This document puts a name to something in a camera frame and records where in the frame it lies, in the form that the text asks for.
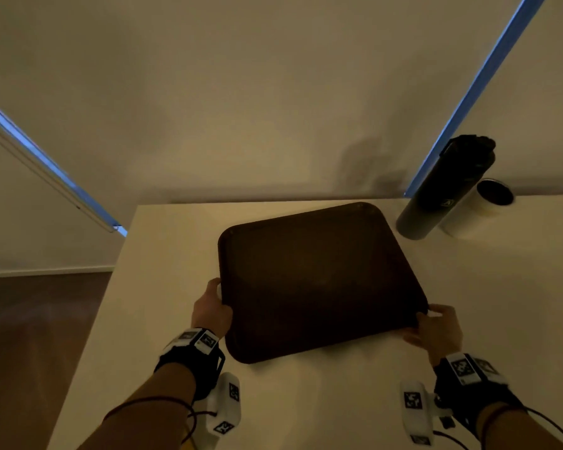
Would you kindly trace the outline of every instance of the white canister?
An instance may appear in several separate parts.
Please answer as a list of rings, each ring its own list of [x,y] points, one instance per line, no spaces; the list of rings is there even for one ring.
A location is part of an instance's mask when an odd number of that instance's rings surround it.
[[[443,219],[440,227],[456,238],[470,238],[515,203],[511,189],[498,180],[484,178]]]

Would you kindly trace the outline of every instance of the baseboard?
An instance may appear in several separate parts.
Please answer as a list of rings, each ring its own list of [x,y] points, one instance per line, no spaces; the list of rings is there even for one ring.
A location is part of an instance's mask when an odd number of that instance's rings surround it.
[[[112,272],[114,265],[97,265],[92,267],[48,268],[41,270],[0,270],[0,278],[11,276],[66,275],[68,273],[99,273]]]

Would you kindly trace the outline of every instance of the black wrist brace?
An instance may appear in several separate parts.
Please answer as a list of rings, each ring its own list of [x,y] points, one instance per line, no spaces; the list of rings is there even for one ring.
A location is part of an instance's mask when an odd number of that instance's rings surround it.
[[[477,436],[477,418],[482,409],[493,403],[507,403],[516,408],[523,404],[509,390],[509,384],[487,361],[469,354],[454,353],[434,368],[437,380],[434,392],[443,408]]]
[[[203,400],[217,385],[225,363],[225,355],[218,341],[219,338],[205,328],[186,330],[167,345],[154,372],[167,363],[179,363],[187,367],[196,382],[192,402]]]

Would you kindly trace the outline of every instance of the black water bottle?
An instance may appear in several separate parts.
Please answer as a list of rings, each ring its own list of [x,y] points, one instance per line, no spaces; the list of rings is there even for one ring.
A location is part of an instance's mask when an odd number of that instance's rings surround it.
[[[396,221],[403,237],[421,240],[494,164],[496,143],[488,137],[459,135],[440,153],[436,165]]]

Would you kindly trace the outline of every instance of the human arm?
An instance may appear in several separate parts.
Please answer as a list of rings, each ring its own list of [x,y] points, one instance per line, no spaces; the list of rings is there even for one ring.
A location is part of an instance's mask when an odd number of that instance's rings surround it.
[[[432,367],[437,367],[442,358],[462,351],[463,332],[453,307],[429,305],[429,309],[440,313],[440,316],[430,317],[418,313],[419,327],[407,329],[403,339],[413,346],[428,351],[430,364]],[[492,412],[504,405],[504,403],[495,402],[482,409],[475,426],[477,436],[481,435]],[[563,450],[563,443],[525,412],[510,410],[502,413],[490,423],[486,433],[486,449],[510,450],[513,448]]]
[[[195,302],[193,328],[207,328],[223,338],[232,323],[232,310],[217,297],[220,280],[211,279],[206,291]],[[177,398],[192,403],[195,394],[192,372],[180,363],[167,363],[127,400],[152,396]],[[177,450],[185,436],[188,410],[168,401],[138,402],[116,412],[94,431],[79,450]]]

